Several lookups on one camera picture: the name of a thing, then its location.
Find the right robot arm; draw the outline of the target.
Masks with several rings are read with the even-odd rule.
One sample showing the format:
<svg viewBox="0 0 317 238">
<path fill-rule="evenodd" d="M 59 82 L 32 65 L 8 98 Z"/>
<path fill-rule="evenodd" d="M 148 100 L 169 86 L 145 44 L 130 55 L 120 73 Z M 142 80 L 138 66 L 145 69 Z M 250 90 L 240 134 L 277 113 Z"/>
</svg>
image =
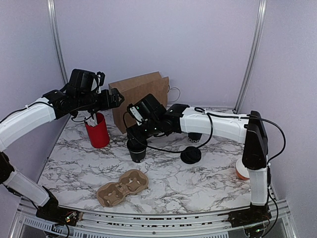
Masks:
<svg viewBox="0 0 317 238">
<path fill-rule="evenodd" d="M 251 203 L 247 209 L 230 212 L 228 219 L 232 227 L 239 227 L 271 218 L 268 138 L 259 112 L 223 114 L 186 104 L 173 104 L 166 109 L 154 95 L 148 94 L 136 104 L 129 104 L 127 113 L 136 121 L 135 125 L 126 127 L 132 149 L 144 150 L 148 138 L 172 133 L 208 134 L 243 144 L 241 162 L 250 179 Z"/>
</svg>

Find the black plastic cup lid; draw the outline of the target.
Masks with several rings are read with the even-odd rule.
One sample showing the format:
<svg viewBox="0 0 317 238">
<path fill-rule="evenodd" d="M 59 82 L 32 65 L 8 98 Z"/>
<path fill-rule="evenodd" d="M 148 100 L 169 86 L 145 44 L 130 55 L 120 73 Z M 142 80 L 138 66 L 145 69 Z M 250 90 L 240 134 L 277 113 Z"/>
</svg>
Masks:
<svg viewBox="0 0 317 238">
<path fill-rule="evenodd" d="M 134 153 L 139 153 L 142 152 L 144 150 L 146 150 L 147 148 L 147 141 L 142 141 L 141 143 L 137 142 L 137 143 L 133 143 L 131 140 L 127 141 L 127 148 L 129 151 L 132 151 Z"/>
</svg>

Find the brown paper bag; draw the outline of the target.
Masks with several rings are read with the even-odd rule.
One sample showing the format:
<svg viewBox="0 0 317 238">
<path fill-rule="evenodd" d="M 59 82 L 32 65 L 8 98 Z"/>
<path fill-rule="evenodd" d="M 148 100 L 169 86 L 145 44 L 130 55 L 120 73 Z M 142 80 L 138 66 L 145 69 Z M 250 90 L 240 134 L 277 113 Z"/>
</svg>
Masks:
<svg viewBox="0 0 317 238">
<path fill-rule="evenodd" d="M 135 104 L 148 94 L 152 94 L 161 104 L 167 106 L 169 77 L 162 77 L 157 71 L 110 83 L 108 88 L 116 88 L 124 97 L 124 102 L 112 110 L 112 115 L 114 124 L 125 134 L 123 114 L 129 104 Z"/>
</svg>

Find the black paper coffee cup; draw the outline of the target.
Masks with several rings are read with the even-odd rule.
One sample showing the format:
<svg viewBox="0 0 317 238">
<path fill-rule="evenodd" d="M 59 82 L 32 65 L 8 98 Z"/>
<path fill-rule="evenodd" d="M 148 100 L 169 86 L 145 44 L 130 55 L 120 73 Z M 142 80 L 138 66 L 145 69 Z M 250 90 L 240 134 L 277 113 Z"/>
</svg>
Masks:
<svg viewBox="0 0 317 238">
<path fill-rule="evenodd" d="M 138 151 L 129 150 L 129 153 L 133 162 L 141 163 L 146 156 L 146 149 L 138 150 Z"/>
</svg>

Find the brown cardboard cup carrier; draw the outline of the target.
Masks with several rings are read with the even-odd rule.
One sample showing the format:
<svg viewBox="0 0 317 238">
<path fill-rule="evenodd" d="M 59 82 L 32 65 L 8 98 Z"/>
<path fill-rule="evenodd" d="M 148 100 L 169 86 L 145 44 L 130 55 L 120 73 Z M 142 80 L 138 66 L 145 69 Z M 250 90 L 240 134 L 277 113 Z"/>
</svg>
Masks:
<svg viewBox="0 0 317 238">
<path fill-rule="evenodd" d="M 121 203 L 127 195 L 134 195 L 148 187 L 149 179 L 140 170 L 125 172 L 118 182 L 109 182 L 101 186 L 96 194 L 103 207 L 113 207 Z"/>
</svg>

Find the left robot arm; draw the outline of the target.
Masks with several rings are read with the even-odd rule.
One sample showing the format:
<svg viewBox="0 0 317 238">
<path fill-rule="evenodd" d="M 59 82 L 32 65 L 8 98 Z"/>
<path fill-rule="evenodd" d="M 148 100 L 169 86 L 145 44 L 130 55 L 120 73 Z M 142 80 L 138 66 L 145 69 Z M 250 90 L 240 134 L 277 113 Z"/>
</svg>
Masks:
<svg viewBox="0 0 317 238">
<path fill-rule="evenodd" d="M 0 183 L 9 192 L 29 199 L 36 216 L 61 225 L 76 225 L 79 211 L 63 208 L 46 187 L 38 185 L 14 166 L 6 150 L 24 137 L 30 137 L 43 125 L 65 116 L 87 112 L 89 118 L 99 111 L 118 108 L 124 96 L 117 88 L 103 89 L 106 75 L 74 69 L 61 88 L 43 94 L 36 101 L 7 115 L 0 121 Z"/>
</svg>

